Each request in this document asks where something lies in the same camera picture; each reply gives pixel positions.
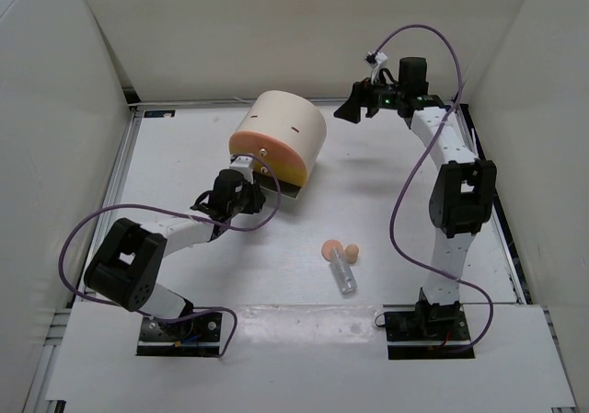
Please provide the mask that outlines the grey bottom drawer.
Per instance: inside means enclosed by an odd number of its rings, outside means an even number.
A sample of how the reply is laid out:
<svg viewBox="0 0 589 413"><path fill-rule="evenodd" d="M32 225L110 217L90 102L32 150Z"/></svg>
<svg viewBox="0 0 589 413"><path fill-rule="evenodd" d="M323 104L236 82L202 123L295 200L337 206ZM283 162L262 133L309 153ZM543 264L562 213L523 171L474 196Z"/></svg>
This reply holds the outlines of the grey bottom drawer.
<svg viewBox="0 0 589 413"><path fill-rule="evenodd" d="M275 183L271 178L259 178L258 183L260 188L269 192L280 192L283 197L296 200L300 194L301 187L296 185L279 181Z"/></svg>

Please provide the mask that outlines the yellow drawer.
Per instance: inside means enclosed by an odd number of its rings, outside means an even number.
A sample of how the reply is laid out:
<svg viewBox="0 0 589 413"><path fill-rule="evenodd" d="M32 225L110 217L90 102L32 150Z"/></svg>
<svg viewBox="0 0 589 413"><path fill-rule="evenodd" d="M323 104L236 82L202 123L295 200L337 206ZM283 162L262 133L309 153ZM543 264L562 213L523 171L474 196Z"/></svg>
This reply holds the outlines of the yellow drawer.
<svg viewBox="0 0 589 413"><path fill-rule="evenodd" d="M300 157L288 158L286 160L268 159L264 163L256 163L256 170L271 176L274 173L280 181L303 188L307 183L308 173L306 165Z"/></svg>

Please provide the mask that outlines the cream round drawer organizer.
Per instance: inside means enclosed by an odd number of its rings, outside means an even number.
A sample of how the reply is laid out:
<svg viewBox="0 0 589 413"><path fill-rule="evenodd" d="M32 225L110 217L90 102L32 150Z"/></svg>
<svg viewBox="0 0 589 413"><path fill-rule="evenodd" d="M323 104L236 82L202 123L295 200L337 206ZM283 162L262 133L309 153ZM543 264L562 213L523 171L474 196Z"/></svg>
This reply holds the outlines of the cream round drawer organizer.
<svg viewBox="0 0 589 413"><path fill-rule="evenodd" d="M327 137L327 123L308 100L271 90L259 95L234 133L241 131L266 134L291 146L306 165L308 181Z"/></svg>

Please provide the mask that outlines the pink makeup sponge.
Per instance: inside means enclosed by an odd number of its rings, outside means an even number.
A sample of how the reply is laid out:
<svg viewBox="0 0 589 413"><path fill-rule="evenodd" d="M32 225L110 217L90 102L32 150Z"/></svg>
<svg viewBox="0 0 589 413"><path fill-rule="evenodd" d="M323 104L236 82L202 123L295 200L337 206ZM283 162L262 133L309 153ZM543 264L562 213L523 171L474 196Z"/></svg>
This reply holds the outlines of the pink makeup sponge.
<svg viewBox="0 0 589 413"><path fill-rule="evenodd" d="M331 261L331 255L333 252L341 254L343 251L344 247L341 242L336 239L327 240L321 247L321 255L326 261Z"/></svg>

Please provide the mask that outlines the tan makeup sponge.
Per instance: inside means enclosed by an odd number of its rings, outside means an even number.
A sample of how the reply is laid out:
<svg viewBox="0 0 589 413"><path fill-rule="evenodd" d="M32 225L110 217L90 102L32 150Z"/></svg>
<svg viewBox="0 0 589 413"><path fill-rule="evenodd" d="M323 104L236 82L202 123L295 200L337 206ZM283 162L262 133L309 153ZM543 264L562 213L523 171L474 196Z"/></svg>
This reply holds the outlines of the tan makeup sponge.
<svg viewBox="0 0 589 413"><path fill-rule="evenodd" d="M359 258L360 249L355 244L349 244L344 248L344 256L348 263L355 264Z"/></svg>

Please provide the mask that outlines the clear plastic bottle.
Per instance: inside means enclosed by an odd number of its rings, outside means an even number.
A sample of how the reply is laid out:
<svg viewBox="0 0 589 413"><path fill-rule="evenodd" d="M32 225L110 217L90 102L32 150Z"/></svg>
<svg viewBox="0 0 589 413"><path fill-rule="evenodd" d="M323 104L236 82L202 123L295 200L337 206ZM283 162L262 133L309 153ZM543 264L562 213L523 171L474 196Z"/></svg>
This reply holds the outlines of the clear plastic bottle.
<svg viewBox="0 0 589 413"><path fill-rule="evenodd" d="M357 282L351 266L337 248L330 251L329 267L341 294L348 295L357 290Z"/></svg>

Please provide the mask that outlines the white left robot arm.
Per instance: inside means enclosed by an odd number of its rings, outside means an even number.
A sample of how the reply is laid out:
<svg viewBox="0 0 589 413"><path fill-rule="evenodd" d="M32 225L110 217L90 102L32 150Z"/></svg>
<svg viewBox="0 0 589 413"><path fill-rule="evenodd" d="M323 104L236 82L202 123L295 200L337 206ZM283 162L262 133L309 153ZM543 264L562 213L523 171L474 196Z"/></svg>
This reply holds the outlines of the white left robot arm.
<svg viewBox="0 0 589 413"><path fill-rule="evenodd" d="M118 219L85 272L86 287L129 312L153 316L170 338L191 337L193 303L157 283L163 258L195 244L213 242L236 216L260 212L265 197L253 172L246 166L221 170L213 188L191 207L205 214L203 222L177 216L153 224Z"/></svg>

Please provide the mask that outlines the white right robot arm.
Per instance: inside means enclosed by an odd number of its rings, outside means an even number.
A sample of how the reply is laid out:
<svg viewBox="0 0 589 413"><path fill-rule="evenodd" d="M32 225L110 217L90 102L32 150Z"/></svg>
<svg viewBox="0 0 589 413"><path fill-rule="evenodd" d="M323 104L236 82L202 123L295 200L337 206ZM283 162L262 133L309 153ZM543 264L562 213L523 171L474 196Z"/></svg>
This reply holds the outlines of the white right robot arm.
<svg viewBox="0 0 589 413"><path fill-rule="evenodd" d="M370 76L353 84L335 117L357 123L382 109L396 111L438 170L429 199L429 217L436 230L433 269L413 313L390 319L407 337L447 338L459 323L459 281L468 250L491 218L497 169L466 147L449 122L452 110L429 94L425 59L401 59L397 77L387 69L384 53L369 54L365 60L372 69Z"/></svg>

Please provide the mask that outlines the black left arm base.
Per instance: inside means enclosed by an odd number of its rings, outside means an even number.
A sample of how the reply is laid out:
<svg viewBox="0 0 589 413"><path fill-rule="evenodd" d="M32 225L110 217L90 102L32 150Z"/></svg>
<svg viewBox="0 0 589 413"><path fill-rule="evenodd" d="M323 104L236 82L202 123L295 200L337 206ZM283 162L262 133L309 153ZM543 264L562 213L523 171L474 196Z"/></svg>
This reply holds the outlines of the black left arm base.
<svg viewBox="0 0 589 413"><path fill-rule="evenodd" d="M203 312L203 315L174 324L144 317L135 355L222 358L236 334L237 315L228 308L204 309Z"/></svg>

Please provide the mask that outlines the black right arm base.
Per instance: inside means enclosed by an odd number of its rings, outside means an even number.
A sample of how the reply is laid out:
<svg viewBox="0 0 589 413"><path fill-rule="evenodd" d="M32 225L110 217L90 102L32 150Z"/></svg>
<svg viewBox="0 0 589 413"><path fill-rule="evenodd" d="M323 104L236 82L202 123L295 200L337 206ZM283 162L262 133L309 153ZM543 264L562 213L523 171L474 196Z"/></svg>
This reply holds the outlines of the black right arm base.
<svg viewBox="0 0 589 413"><path fill-rule="evenodd" d="M390 361L472 360L475 352L460 303L419 301L411 309L388 308L375 317L385 330Z"/></svg>

